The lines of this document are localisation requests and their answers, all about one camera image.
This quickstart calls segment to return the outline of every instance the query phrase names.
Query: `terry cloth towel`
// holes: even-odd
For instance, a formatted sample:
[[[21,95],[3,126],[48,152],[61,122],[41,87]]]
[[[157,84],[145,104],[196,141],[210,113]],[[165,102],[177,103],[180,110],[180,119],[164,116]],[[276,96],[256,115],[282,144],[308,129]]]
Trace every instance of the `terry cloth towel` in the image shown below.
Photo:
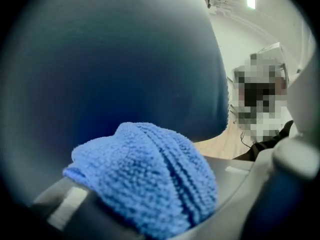
[[[113,136],[76,147],[63,175],[95,191],[139,233],[164,240],[213,214],[217,185],[193,143],[151,123],[122,123]]]

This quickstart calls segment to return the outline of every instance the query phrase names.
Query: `dark blue curved surface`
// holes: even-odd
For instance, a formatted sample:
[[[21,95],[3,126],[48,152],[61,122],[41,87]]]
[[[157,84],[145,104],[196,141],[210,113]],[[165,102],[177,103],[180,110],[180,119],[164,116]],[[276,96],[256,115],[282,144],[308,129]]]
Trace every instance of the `dark blue curved surface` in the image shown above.
[[[192,141],[227,125],[226,75],[203,0],[33,0],[2,70],[1,134],[8,166],[27,167],[21,178],[38,166],[34,177],[53,183],[74,147],[122,122]]]

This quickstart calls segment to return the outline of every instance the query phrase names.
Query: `blue towel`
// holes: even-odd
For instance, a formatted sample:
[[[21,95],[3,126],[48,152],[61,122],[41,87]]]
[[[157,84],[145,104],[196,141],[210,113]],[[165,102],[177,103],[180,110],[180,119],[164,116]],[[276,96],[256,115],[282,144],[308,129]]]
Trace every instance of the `blue towel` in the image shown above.
[[[63,175],[95,191],[128,225],[165,240],[213,214],[215,176],[186,137],[151,123],[122,123],[115,134],[72,152]]]

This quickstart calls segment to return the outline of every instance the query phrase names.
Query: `wooden floor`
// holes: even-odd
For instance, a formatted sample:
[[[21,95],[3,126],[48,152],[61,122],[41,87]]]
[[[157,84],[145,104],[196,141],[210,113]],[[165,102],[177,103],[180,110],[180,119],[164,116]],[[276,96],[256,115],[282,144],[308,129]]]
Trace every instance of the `wooden floor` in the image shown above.
[[[237,124],[236,117],[230,113],[227,128],[221,135],[194,143],[194,145],[204,156],[233,159],[249,150],[249,148],[241,142],[241,133],[242,130]],[[249,136],[244,136],[242,141],[248,146],[252,145],[252,140]]]

